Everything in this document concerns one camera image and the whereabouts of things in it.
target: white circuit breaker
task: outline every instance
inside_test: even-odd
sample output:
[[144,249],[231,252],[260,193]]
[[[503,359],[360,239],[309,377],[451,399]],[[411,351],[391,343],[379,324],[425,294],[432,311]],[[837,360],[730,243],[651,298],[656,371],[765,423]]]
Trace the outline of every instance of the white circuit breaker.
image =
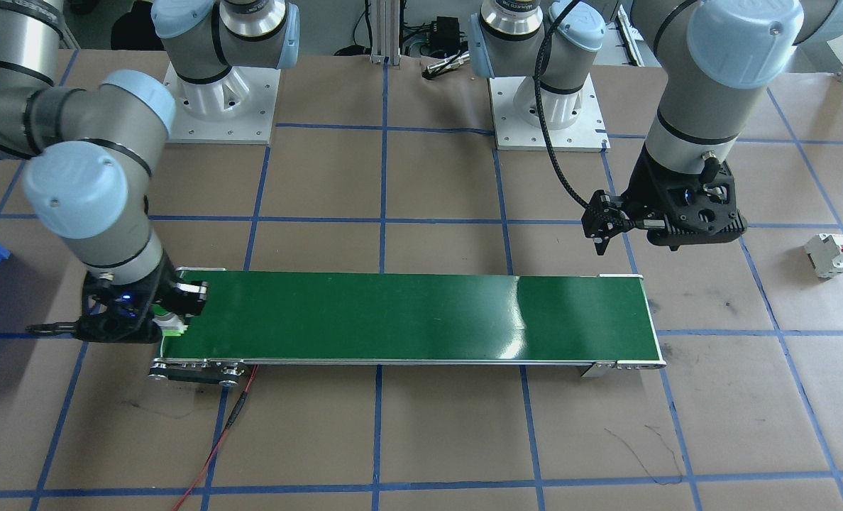
[[810,256],[816,275],[833,278],[843,274],[843,235],[821,233],[813,236],[803,249]]

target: metal base plate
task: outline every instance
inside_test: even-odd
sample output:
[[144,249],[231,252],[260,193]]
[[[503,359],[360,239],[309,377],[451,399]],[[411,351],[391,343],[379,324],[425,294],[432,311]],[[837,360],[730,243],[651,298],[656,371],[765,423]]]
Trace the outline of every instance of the metal base plate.
[[234,107],[238,113],[229,119],[205,120],[192,116],[185,108],[182,85],[169,64],[162,83],[175,98],[170,143],[267,143],[270,140],[280,71],[263,67],[238,67],[238,70],[250,88],[246,100]]
[[[494,116],[497,148],[517,151],[544,151],[541,129],[521,119],[513,107],[516,89],[523,77],[490,78],[490,106]],[[601,108],[597,104],[591,75],[583,84],[583,106],[577,110],[578,119],[565,129],[551,130],[551,145],[555,151],[598,152],[610,148]]]

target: green conveyor belt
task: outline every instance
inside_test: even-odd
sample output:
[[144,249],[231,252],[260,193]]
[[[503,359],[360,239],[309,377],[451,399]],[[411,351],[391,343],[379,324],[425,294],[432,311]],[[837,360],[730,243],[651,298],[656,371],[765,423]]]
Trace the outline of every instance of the green conveyor belt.
[[210,289],[166,362],[664,365],[639,276],[181,275]]

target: light blue joint cap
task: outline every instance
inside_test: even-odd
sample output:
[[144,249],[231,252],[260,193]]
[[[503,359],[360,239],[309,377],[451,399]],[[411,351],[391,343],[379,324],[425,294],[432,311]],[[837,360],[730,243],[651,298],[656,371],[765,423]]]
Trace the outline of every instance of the light blue joint cap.
[[469,58],[473,66],[473,72],[479,77],[494,77],[494,68],[490,65],[490,56],[487,56],[484,32],[481,31],[477,14],[473,14],[469,20]]
[[214,0],[155,0],[150,19],[159,38],[172,39],[201,23],[213,8]]
[[821,43],[843,35],[843,0],[837,0],[825,22],[804,43]]
[[[549,20],[553,23],[571,1],[560,0],[551,4],[548,9]],[[601,13],[590,4],[580,2],[557,26],[557,32],[579,48],[597,52],[601,49],[601,42],[604,41],[604,26],[604,17]]]
[[296,4],[288,4],[286,9],[289,13],[286,16],[286,39],[282,42],[280,62],[276,64],[277,69],[289,69],[295,67],[299,60],[299,38],[302,34],[302,23],[299,19],[299,7]]
[[157,117],[160,117],[162,125],[166,127],[166,133],[172,130],[172,120],[175,119],[175,98],[155,78],[140,71],[119,69],[110,72],[109,77],[106,77],[101,85],[107,84],[116,85],[143,101]]
[[687,48],[717,83],[754,89],[781,72],[802,25],[798,0],[700,0],[687,25]]
[[119,162],[90,142],[50,145],[31,159],[23,191],[40,221],[56,235],[86,239],[116,223],[128,202]]

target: black device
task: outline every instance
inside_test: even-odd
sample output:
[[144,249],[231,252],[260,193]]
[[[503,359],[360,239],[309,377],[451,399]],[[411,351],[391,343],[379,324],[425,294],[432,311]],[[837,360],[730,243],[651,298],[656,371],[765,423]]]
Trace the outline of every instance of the black device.
[[458,54],[460,52],[460,19],[437,16],[431,26],[428,48],[430,48],[431,56],[445,58]]

